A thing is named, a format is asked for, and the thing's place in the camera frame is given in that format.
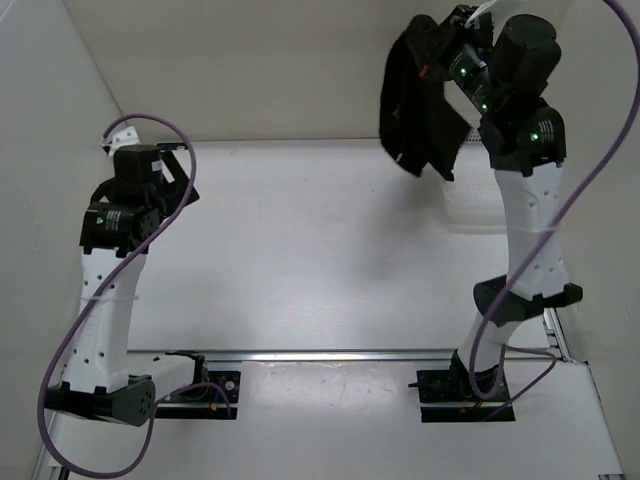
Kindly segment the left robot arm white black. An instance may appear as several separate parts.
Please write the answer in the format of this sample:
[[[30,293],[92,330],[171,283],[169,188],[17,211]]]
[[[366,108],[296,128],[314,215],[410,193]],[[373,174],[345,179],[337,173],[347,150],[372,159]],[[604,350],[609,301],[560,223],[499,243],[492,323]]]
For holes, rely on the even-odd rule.
[[[115,150],[114,175],[102,182],[85,211],[82,250],[82,324],[73,336],[59,382],[47,388],[45,408],[82,419],[143,425],[158,392],[174,387],[188,400],[206,395],[210,377],[193,360],[152,360],[133,373],[128,337],[148,239],[169,224],[197,191],[174,154],[157,145]],[[176,374],[175,383],[168,376]]]

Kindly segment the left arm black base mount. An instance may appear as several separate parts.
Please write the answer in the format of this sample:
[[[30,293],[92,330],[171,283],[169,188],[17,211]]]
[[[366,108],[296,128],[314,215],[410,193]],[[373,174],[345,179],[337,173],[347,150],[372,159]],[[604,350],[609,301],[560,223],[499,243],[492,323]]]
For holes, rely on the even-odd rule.
[[[206,357],[177,350],[153,357],[146,375],[155,386],[155,418],[235,420],[239,371],[210,370]]]

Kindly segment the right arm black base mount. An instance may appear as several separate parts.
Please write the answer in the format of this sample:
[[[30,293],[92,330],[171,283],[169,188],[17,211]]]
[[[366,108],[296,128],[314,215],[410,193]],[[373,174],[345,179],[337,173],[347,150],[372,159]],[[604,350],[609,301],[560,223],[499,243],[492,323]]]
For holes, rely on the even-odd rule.
[[[422,423],[514,422],[511,395],[505,378],[490,400],[481,400],[471,389],[466,367],[454,352],[445,370],[418,370],[408,385],[418,391]]]

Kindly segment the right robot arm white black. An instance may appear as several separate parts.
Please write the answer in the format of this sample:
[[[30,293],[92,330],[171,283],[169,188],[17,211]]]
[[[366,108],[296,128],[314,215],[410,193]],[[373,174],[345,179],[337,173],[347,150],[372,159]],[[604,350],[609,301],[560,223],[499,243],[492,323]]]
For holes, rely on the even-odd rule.
[[[480,138],[504,206],[508,271],[475,285],[478,313],[446,381],[460,399],[488,400],[502,380],[515,330],[583,298],[554,235],[566,132],[542,93],[561,48],[553,24],[531,14],[509,18],[495,35],[486,5],[458,5],[441,23],[417,15],[406,40],[423,76],[454,82],[479,112]]]

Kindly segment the black shorts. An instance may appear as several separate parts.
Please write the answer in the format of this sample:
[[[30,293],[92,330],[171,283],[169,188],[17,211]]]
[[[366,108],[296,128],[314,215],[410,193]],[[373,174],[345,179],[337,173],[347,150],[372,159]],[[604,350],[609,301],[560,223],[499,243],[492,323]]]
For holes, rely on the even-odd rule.
[[[430,75],[424,60],[436,27],[432,17],[416,15],[394,42],[385,64],[378,133],[385,152],[406,172],[419,177],[431,166],[452,182],[471,125],[447,101],[444,81]]]

